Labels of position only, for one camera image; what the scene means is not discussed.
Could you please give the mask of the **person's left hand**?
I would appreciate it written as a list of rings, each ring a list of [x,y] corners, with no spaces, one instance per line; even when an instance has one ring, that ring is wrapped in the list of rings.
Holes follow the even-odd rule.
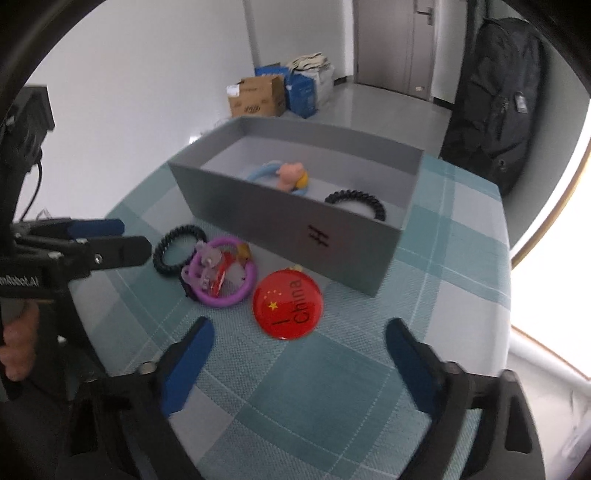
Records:
[[[22,381],[33,370],[39,322],[38,305],[33,301],[27,301],[20,315],[4,328],[5,345],[0,349],[1,364],[11,381]]]

